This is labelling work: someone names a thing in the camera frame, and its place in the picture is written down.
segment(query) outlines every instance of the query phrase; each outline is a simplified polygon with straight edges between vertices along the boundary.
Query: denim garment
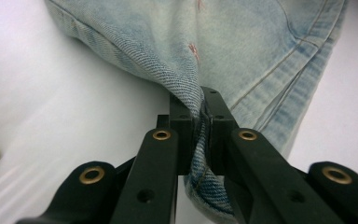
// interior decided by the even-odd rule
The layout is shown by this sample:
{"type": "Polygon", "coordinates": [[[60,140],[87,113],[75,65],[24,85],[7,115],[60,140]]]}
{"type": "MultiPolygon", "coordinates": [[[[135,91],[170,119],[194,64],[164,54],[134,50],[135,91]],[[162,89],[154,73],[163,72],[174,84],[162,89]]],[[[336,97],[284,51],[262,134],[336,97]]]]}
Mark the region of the denim garment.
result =
{"type": "Polygon", "coordinates": [[[155,81],[199,128],[186,193],[207,217],[234,223],[208,168],[200,85],[220,91],[241,127],[287,156],[336,42],[345,0],[47,0],[52,18],[103,59],[155,81]]]}

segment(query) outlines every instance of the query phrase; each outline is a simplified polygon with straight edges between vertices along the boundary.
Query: denim fabric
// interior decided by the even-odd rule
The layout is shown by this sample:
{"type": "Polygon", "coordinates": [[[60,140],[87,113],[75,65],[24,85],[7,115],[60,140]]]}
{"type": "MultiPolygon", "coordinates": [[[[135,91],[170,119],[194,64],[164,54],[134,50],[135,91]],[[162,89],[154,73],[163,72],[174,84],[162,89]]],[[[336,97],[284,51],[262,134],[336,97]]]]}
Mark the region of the denim fabric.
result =
{"type": "Polygon", "coordinates": [[[47,0],[52,18],[103,59],[175,94],[200,126],[186,193],[207,217],[233,223],[209,169],[200,85],[220,91],[241,127],[284,156],[337,40],[345,0],[47,0]]]}

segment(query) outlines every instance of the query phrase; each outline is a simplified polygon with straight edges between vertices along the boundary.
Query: light blue denim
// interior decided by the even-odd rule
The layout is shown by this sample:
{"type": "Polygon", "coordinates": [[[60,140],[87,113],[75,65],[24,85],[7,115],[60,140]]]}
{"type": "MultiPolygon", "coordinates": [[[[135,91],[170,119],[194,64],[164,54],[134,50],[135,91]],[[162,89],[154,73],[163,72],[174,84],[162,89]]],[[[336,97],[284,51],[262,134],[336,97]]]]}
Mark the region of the light blue denim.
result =
{"type": "Polygon", "coordinates": [[[206,164],[206,86],[241,127],[287,156],[336,42],[345,0],[46,0],[58,26],[103,59],[175,94],[200,126],[186,194],[235,223],[222,177],[206,164]]]}

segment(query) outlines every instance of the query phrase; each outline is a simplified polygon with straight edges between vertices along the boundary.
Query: blue jeans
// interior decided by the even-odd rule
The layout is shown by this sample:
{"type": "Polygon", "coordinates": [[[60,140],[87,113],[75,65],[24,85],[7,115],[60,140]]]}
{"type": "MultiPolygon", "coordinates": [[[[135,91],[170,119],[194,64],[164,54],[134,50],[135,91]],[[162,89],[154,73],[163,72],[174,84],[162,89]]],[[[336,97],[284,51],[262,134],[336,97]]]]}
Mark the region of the blue jeans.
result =
{"type": "Polygon", "coordinates": [[[47,0],[52,18],[103,59],[175,94],[200,131],[186,193],[234,223],[222,177],[206,164],[200,86],[220,91],[241,127],[287,156],[339,36],[345,0],[47,0]]]}

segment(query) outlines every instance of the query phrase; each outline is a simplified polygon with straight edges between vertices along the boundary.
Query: white table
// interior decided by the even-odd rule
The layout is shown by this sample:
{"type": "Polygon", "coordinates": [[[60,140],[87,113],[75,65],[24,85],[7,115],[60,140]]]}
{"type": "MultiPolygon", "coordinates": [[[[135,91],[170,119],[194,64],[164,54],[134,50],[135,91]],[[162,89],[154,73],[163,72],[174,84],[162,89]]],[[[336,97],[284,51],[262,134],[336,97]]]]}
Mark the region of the white table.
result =
{"type": "MultiPolygon", "coordinates": [[[[133,157],[168,93],[63,35],[43,1],[0,0],[0,224],[40,215],[78,165],[133,157]]],[[[289,161],[358,172],[358,1],[351,1],[289,161]]],[[[184,194],[177,222],[211,223],[184,194]]]]}

